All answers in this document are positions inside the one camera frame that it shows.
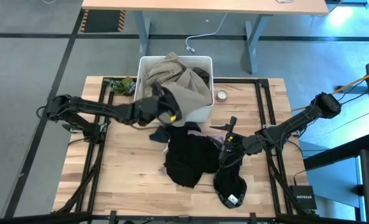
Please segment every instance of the wooden tabletop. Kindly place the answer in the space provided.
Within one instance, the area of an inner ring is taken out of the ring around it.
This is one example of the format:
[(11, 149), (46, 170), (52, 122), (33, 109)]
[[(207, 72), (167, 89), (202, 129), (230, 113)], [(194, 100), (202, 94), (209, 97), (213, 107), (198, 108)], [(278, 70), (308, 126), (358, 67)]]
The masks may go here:
[[(103, 77), (87, 77), (82, 98), (98, 101), (102, 79)], [(268, 80), (274, 114), (277, 123), (281, 123), (291, 117), (284, 80), (282, 78)], [(225, 90), (228, 99), (223, 103), (215, 101), (208, 121), (200, 125), (203, 133), (225, 134), (209, 126), (224, 125), (230, 121), (231, 116), (238, 118), (234, 129), (238, 134), (252, 135), (261, 128), (254, 84), (216, 83), (214, 90), (215, 94), (219, 90)], [(269, 122), (264, 91), (262, 98), (265, 116)], [(113, 104), (129, 103), (132, 100), (133, 97), (115, 96)], [(92, 115), (81, 115), (93, 121)], [(228, 209), (215, 193), (213, 174), (203, 174), (194, 189), (178, 186), (169, 177), (159, 175), (158, 169), (165, 161), (162, 150), (166, 145), (149, 140), (148, 136), (154, 131), (154, 129), (138, 131), (112, 121), (108, 127), (98, 181), (93, 211), (95, 215), (109, 215), (111, 210), (116, 210), (120, 215), (248, 217), (250, 212), (255, 212), (257, 217), (275, 217), (264, 152), (244, 157), (240, 176), (246, 180), (248, 190), (242, 206)], [(82, 134), (73, 134), (71, 140), (82, 137)], [(88, 144), (85, 142), (77, 142), (68, 148), (53, 210), (62, 207), (79, 186), (87, 149)], [(304, 170), (302, 155), (296, 146), (287, 143), (284, 146), (283, 158), (287, 179), (291, 185), (294, 174)], [(306, 185), (306, 173), (297, 175), (296, 180), (299, 185)], [(281, 211), (285, 212), (283, 192), (279, 184), (277, 186)], [(83, 209), (86, 209), (88, 193), (89, 188)]]
[(83, 0), (84, 9), (141, 10), (141, 11), (203, 11), (253, 14), (328, 14), (325, 0)]

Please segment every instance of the desk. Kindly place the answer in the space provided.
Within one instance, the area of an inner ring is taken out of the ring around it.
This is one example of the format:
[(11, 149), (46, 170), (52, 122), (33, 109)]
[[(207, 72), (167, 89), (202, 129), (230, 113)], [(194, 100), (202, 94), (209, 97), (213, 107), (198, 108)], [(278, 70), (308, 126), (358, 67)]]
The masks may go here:
[[(103, 77), (87, 77), (82, 98), (98, 101), (102, 81)], [(274, 114), (277, 123), (281, 123), (291, 117), (284, 80), (269, 78), (268, 83)], [(234, 129), (238, 134), (251, 135), (261, 129), (255, 87), (256, 85), (249, 83), (215, 83), (215, 94), (218, 90), (225, 90), (228, 99), (223, 103), (215, 101), (208, 121), (200, 125), (202, 132), (225, 134), (209, 126), (224, 125), (229, 122), (231, 116), (238, 118)], [(268, 120), (268, 106), (263, 91), (261, 99)], [(133, 97), (114, 96), (113, 105), (129, 103), (132, 100)], [(93, 116), (81, 116), (93, 122)], [(94, 215), (109, 215), (111, 210), (116, 210), (119, 215), (145, 216), (249, 217), (250, 212), (255, 213), (257, 217), (276, 216), (264, 152), (244, 157), (240, 176), (248, 184), (245, 200), (241, 207), (228, 209), (215, 193), (213, 174), (203, 174), (194, 189), (178, 186), (169, 177), (158, 174), (158, 169), (165, 161), (162, 150), (166, 145), (149, 140), (148, 135), (154, 131), (138, 131), (115, 121), (111, 122), (98, 178)], [(73, 134), (71, 140), (82, 137), (81, 134)], [(88, 144), (85, 142), (77, 142), (68, 148), (53, 210), (62, 207), (79, 186), (87, 149)], [(304, 170), (302, 155), (296, 146), (285, 144), (283, 158), (287, 179), (291, 185), (293, 175)], [(297, 181), (306, 185), (306, 173), (297, 175)], [(284, 197), (279, 185), (278, 197), (281, 211), (284, 212)], [(86, 209), (88, 198), (89, 189), (85, 192), (83, 209)]]
[(294, 0), (278, 3), (276, 0), (83, 0), (83, 9), (132, 10), (140, 38), (140, 57), (147, 55), (151, 22), (144, 20), (142, 11), (202, 11), (258, 14), (256, 22), (245, 22), (246, 39), (250, 60), (250, 73), (258, 71), (256, 44), (267, 22), (273, 14), (325, 15), (328, 8), (325, 0)]

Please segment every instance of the table leg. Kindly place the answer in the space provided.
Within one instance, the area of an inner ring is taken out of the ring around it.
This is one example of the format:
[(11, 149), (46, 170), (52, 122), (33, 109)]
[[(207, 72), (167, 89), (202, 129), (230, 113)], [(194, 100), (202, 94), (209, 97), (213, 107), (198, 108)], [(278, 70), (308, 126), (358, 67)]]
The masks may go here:
[(137, 30), (140, 38), (140, 58), (147, 55), (150, 19), (145, 19), (142, 11), (133, 11), (134, 20), (136, 21)]
[(248, 41), (248, 53), (250, 59), (250, 73), (258, 72), (258, 63), (256, 60), (256, 44), (262, 34), (267, 22), (272, 18), (270, 14), (259, 14), (255, 24), (251, 25), (250, 21), (245, 22), (246, 39)]

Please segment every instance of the beige fabric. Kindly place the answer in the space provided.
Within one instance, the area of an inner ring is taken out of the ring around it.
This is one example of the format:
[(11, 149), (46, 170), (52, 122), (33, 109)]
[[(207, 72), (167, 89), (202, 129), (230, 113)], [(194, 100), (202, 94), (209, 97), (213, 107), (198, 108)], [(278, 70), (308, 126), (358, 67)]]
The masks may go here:
[[(183, 126), (189, 113), (212, 104), (212, 95), (206, 84), (173, 52), (152, 68), (144, 81), (145, 97), (152, 95), (151, 85), (155, 82), (159, 82), (173, 94), (182, 112), (182, 120), (174, 122), (172, 124), (174, 126)], [(167, 123), (170, 120), (167, 113), (162, 114), (159, 118)]]

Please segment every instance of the green plant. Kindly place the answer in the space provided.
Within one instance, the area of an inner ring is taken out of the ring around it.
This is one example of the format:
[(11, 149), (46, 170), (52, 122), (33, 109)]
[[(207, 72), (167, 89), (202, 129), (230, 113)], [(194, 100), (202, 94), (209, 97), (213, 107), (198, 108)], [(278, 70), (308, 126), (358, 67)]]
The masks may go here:
[(133, 82), (133, 79), (129, 77), (126, 77), (121, 81), (106, 79), (105, 82), (110, 84), (111, 91), (116, 94), (131, 96), (136, 90), (136, 84)]

